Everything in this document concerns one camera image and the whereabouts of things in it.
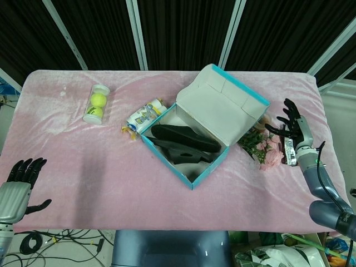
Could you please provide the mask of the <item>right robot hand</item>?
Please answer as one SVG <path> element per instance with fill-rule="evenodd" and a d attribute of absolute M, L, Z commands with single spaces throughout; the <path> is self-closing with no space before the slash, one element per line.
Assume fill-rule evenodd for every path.
<path fill-rule="evenodd" d="M 292 139 L 295 151 L 298 151 L 302 147 L 311 148 L 313 145 L 313 135 L 306 118 L 299 113 L 298 108 L 292 100 L 286 98 L 284 105 L 286 108 L 283 108 L 283 111 L 288 118 L 280 116 L 276 118 L 288 129 L 278 129 L 268 123 L 265 124 L 265 128 L 275 135 Z"/>

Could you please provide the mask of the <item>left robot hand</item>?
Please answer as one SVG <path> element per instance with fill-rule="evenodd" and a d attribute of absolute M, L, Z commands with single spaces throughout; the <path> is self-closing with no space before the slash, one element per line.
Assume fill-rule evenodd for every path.
<path fill-rule="evenodd" d="M 16 224 L 25 215 L 47 208 L 52 200 L 47 199 L 39 205 L 29 205 L 34 185 L 39 173 L 47 163 L 40 157 L 20 160 L 11 169 L 7 180 L 1 185 L 1 224 Z"/>

